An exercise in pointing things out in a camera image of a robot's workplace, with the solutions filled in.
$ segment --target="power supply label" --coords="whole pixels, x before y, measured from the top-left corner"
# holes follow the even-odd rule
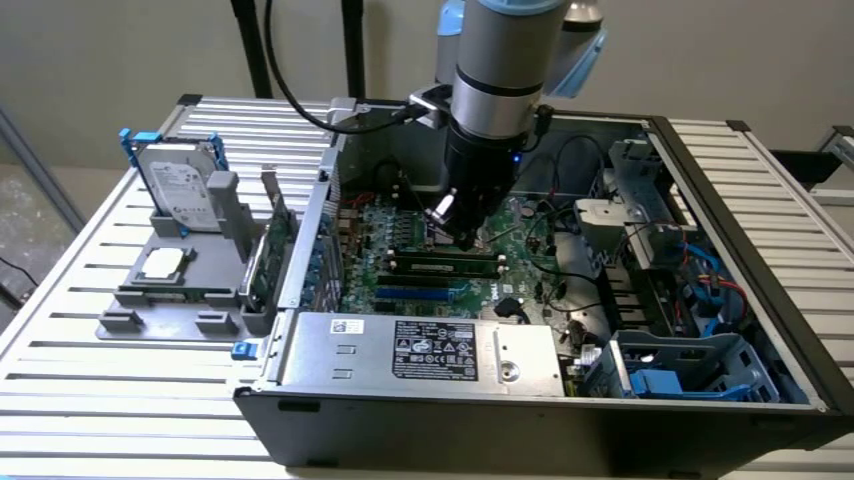
[[[477,382],[477,345],[470,323],[395,322],[391,373],[413,380]]]

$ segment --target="white label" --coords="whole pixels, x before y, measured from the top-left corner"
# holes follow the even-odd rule
[[[355,318],[335,318],[333,319],[330,333],[351,333],[361,335],[365,333],[365,320]]]
[[[171,162],[151,162],[150,169],[173,218],[191,230],[219,230],[199,171],[190,165]]]

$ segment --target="aluminum workbench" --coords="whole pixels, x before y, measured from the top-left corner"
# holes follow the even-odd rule
[[[323,104],[307,104],[326,111]],[[854,379],[854,264],[822,233],[816,211],[753,135],[724,122],[672,121],[820,338]],[[326,133],[287,103],[205,97],[179,106],[165,134],[225,139],[241,200],[270,215],[261,167],[278,166],[289,207],[301,212]],[[726,155],[716,149],[726,148]],[[230,343],[106,342],[98,316],[153,232],[151,198],[130,171],[0,336],[0,475],[97,478],[459,478],[287,470],[269,460],[231,400]],[[762,216],[790,212],[785,222]],[[816,268],[805,277],[793,268]],[[818,451],[766,455],[729,480],[854,478],[854,436]]]

